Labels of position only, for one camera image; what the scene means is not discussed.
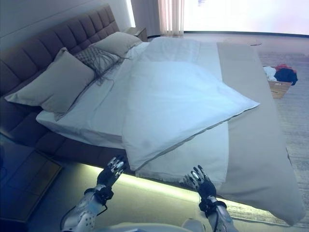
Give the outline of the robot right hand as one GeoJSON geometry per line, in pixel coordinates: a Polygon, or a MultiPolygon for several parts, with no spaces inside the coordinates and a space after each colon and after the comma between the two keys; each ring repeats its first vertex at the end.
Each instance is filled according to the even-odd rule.
{"type": "Polygon", "coordinates": [[[216,197],[216,187],[211,182],[208,175],[205,174],[203,168],[200,165],[193,167],[193,170],[189,174],[189,180],[203,200],[216,197]]]}

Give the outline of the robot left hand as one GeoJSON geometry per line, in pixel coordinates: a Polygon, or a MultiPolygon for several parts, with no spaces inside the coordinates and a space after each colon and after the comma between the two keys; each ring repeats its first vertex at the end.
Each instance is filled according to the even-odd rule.
{"type": "Polygon", "coordinates": [[[112,158],[97,177],[97,185],[111,188],[123,171],[127,168],[124,156],[112,158]]]}

